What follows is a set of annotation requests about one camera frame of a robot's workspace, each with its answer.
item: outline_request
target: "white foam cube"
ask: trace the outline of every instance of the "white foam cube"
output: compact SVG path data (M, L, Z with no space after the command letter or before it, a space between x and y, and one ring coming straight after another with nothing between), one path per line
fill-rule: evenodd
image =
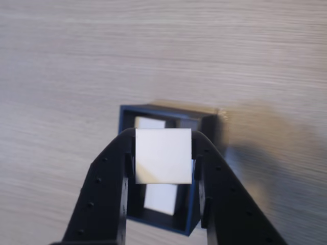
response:
M136 117L134 126L140 129L164 129L166 121L147 117ZM144 208L174 215L177 200L176 184L147 184Z
M136 129L137 184L191 184L191 129Z
M134 126L138 129L164 129L166 121L137 116Z
M161 213L174 215L177 185L148 184L145 192L144 207Z

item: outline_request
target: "white square block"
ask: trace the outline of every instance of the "white square block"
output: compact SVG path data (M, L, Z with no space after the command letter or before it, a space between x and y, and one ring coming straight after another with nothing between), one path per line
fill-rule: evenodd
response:
M177 185L149 184L146 187L144 207L161 213L174 215Z
M134 127L139 129L164 129L166 126L166 121L152 119L148 117L137 116L135 118Z
M136 129L137 184L191 184L191 129Z

